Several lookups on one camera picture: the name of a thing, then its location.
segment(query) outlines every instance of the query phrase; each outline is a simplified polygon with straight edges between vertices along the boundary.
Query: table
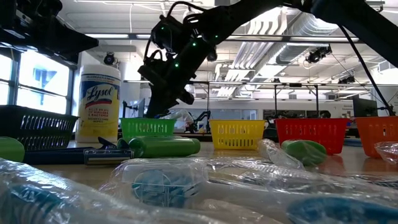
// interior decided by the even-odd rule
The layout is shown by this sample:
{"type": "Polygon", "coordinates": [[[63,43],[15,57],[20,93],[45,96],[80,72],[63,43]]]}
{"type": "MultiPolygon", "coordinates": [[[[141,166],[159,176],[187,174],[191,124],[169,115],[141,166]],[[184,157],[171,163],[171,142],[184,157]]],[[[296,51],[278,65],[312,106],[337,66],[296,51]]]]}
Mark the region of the table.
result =
{"type": "MultiPolygon", "coordinates": [[[[101,147],[99,144],[80,144],[71,141],[68,147],[101,147]]],[[[202,142],[201,151],[196,155],[199,157],[258,157],[257,151],[226,150],[215,151],[213,143],[202,142]]],[[[81,184],[89,185],[98,189],[110,177],[116,166],[85,166],[85,165],[62,165],[62,166],[35,166],[51,174],[65,177],[81,184]]],[[[382,159],[367,157],[361,147],[344,146],[343,152],[338,155],[329,156],[326,162],[320,166],[321,170],[335,174],[366,174],[366,175],[398,175],[398,166],[390,165],[382,159]]]]}

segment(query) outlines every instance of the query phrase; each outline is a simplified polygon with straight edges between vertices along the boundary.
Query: red basket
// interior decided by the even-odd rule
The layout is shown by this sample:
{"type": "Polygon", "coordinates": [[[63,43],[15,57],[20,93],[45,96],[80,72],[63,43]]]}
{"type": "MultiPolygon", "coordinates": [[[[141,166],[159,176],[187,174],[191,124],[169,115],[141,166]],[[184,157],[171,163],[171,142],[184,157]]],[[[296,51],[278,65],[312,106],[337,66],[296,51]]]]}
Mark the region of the red basket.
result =
{"type": "Polygon", "coordinates": [[[326,148],[329,155],[343,150],[348,118],[277,119],[279,142],[301,139],[315,141],[326,148]]]}
{"type": "Polygon", "coordinates": [[[398,116],[355,118],[365,154],[381,158],[374,145],[385,141],[398,141],[398,116]]]}

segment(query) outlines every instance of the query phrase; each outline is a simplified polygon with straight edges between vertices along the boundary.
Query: black basket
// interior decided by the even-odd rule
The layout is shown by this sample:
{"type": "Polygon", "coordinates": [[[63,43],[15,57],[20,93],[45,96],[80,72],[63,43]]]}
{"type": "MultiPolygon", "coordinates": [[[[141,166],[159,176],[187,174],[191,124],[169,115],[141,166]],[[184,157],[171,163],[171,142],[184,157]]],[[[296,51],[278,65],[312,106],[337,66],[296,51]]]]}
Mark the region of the black basket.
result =
{"type": "Polygon", "coordinates": [[[76,116],[23,106],[0,106],[0,136],[21,142],[25,151],[68,147],[76,116]]]}

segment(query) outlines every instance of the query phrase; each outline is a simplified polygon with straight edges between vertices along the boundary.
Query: robotic arm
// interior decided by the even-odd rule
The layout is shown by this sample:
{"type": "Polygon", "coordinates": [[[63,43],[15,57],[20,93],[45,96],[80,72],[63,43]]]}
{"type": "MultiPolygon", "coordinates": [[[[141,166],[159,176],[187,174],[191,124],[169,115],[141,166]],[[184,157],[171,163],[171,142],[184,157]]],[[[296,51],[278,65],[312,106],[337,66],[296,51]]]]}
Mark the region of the robotic arm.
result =
{"type": "Polygon", "coordinates": [[[279,6],[294,7],[325,22],[346,27],[386,60],[398,66],[398,27],[364,0],[241,0],[230,6],[209,10],[187,2],[176,2],[167,17],[160,16],[160,22],[153,28],[144,65],[138,70],[150,81],[152,90],[147,117],[153,118],[177,105],[176,99],[191,105],[193,95],[184,87],[191,78],[196,77],[195,72],[204,59],[216,60],[216,45],[227,39],[240,25],[279,6]],[[178,4],[185,4],[203,13],[189,15],[181,23],[171,16],[178,4]],[[154,58],[159,50],[147,57],[150,41],[160,49],[166,49],[166,61],[154,58]]]}

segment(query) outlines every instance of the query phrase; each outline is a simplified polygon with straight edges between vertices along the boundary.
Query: white lid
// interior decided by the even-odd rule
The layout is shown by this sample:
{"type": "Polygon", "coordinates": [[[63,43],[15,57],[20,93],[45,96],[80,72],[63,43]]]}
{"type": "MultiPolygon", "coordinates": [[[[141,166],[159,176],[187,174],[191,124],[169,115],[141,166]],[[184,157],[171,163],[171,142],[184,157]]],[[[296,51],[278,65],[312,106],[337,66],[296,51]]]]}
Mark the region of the white lid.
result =
{"type": "Polygon", "coordinates": [[[114,67],[108,65],[84,65],[80,73],[84,74],[99,74],[99,75],[109,75],[120,79],[120,71],[114,67]]]}

